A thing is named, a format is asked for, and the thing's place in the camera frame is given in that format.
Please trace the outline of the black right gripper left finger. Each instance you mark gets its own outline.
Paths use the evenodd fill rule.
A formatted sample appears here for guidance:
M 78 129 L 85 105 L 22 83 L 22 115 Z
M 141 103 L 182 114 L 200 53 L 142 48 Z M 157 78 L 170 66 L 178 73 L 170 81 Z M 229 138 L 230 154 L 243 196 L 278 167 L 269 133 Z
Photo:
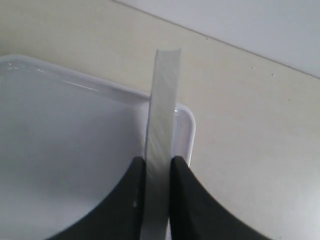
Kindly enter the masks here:
M 50 240 L 139 240 L 144 213 L 146 163 L 134 157 L 119 183 L 82 219 Z

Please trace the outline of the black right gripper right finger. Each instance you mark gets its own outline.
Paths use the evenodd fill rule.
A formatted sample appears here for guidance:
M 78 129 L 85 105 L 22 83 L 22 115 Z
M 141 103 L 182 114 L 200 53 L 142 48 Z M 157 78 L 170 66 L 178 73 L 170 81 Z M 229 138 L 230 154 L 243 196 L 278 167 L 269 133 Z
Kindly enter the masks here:
M 173 240 L 265 240 L 220 205 L 181 156 L 170 165 L 169 222 Z

